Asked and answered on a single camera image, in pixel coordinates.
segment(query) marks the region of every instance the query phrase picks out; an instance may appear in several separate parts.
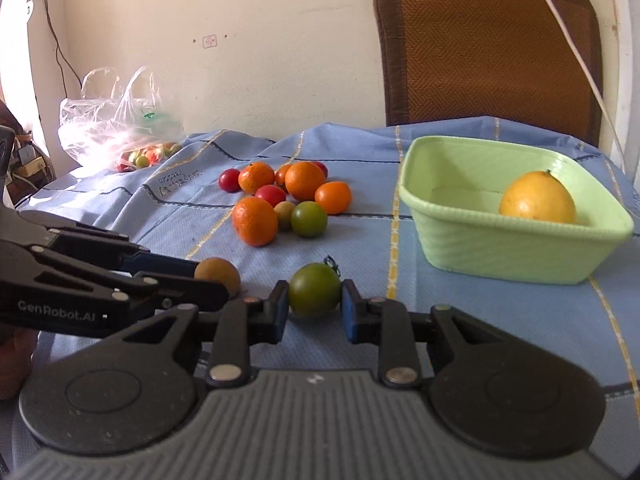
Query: mandarin orange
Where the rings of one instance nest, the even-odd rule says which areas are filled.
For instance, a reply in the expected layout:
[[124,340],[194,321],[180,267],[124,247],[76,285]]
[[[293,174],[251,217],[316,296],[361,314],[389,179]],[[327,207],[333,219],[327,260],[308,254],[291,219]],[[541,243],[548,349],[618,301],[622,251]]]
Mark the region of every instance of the mandarin orange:
[[344,182],[334,181],[322,184],[316,189],[316,202],[328,215],[347,211],[351,204],[351,189]]
[[252,247],[271,242],[278,233],[278,215],[269,202],[245,196],[231,213],[231,221],[240,239]]
[[262,186],[273,184],[274,173],[271,166],[264,162],[252,162],[238,175],[238,184],[242,191],[252,195]]
[[289,194],[298,200],[313,200],[316,189],[324,184],[324,173],[312,162],[296,162],[285,176]]

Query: blue tablecloth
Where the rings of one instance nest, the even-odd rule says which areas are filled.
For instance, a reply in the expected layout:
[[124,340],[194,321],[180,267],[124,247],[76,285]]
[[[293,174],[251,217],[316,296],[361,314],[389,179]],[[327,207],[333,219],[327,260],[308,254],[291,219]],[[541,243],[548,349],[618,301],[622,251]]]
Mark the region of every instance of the blue tablecloth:
[[[531,144],[574,158],[625,204],[636,221],[634,238],[593,279],[575,286],[504,282],[435,269],[425,260],[411,215],[397,197],[400,165],[412,140],[435,134]],[[315,240],[278,234],[264,248],[244,245],[228,221],[239,195],[221,191],[217,179],[226,168],[241,169],[252,160],[274,168],[290,160],[323,161],[331,178],[351,186],[350,211],[330,218],[327,232]],[[276,280],[330,254],[363,296],[395,296],[419,311],[452,304],[590,371],[607,393],[606,417],[593,452],[622,474],[640,462],[640,394],[634,373],[634,364],[640,363],[640,200],[592,146],[495,118],[379,130],[322,124],[279,142],[226,130],[191,136],[160,168],[81,174],[55,181],[23,208],[111,228],[162,254],[195,260],[221,256],[240,270],[243,290],[251,295],[266,295]],[[395,228],[397,269],[390,258]],[[44,334],[35,364],[90,343]],[[428,370],[424,352],[422,357]],[[376,349],[350,346],[333,316],[313,324],[290,322],[284,341],[253,348],[252,361],[265,367],[373,368]],[[0,451],[16,465],[34,452],[34,445],[15,403],[1,405],[0,416]]]

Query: woven seat cushion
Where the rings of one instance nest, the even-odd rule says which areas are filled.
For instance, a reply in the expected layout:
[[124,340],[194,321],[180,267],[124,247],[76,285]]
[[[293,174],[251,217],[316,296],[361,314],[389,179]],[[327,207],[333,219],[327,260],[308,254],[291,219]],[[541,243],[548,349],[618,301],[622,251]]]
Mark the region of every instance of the woven seat cushion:
[[[553,0],[596,84],[588,0]],[[598,143],[600,109],[544,0],[374,0],[388,125],[471,116]]]

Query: white cable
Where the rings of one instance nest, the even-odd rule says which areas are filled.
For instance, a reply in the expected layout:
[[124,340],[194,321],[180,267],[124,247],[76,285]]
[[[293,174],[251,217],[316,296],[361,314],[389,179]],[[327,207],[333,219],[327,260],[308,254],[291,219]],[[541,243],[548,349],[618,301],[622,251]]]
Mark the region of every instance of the white cable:
[[17,178],[18,180],[23,181],[25,184],[29,184],[29,186],[33,187],[34,190],[39,191],[39,189],[36,187],[36,185],[31,180],[27,180],[23,176],[16,175],[16,174],[13,174],[13,173],[11,174],[11,176],[12,176],[12,178]]
[[556,22],[558,22],[558,25],[560,26],[560,30],[562,30],[562,34],[564,34],[564,38],[566,42],[569,44],[569,47],[574,53],[575,59],[578,60],[578,63],[580,64],[580,68],[584,72],[584,75],[586,76],[587,81],[589,81],[589,85],[591,86],[591,91],[593,92],[593,95],[596,97],[596,101],[600,105],[600,109],[602,110],[602,116],[605,118],[606,123],[609,125],[611,133],[613,134],[613,141],[616,145],[616,148],[620,152],[620,169],[622,170],[622,173],[626,174],[625,157],[624,157],[624,152],[622,151],[622,145],[620,144],[620,138],[618,137],[618,133],[616,132],[616,127],[613,125],[613,121],[611,120],[611,117],[607,112],[607,108],[604,105],[604,99],[602,98],[602,94],[600,94],[600,90],[598,90],[598,86],[593,80],[593,77],[591,76],[591,72],[589,72],[589,69],[586,63],[584,62],[584,60],[582,59],[580,52],[578,52],[578,48],[575,46],[574,40],[572,40],[571,35],[569,34],[569,31],[566,28],[566,25],[564,24],[564,21],[562,20],[562,17],[560,16],[560,13],[556,9],[556,6],[554,5],[553,1],[552,0],[545,0],[545,1],[546,1],[546,4],[549,6],[549,9],[551,10],[554,18],[556,19]]

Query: light green plastic basket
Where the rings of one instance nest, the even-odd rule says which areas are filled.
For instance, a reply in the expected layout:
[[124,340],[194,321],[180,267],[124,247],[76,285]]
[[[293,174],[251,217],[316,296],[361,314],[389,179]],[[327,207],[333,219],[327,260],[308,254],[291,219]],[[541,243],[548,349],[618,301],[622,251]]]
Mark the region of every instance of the light green plastic basket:
[[[577,224],[498,214],[511,182],[546,170],[571,193]],[[634,227],[618,200],[574,160],[494,140],[414,140],[402,167],[400,198],[433,266],[519,282],[579,283],[631,237]]]

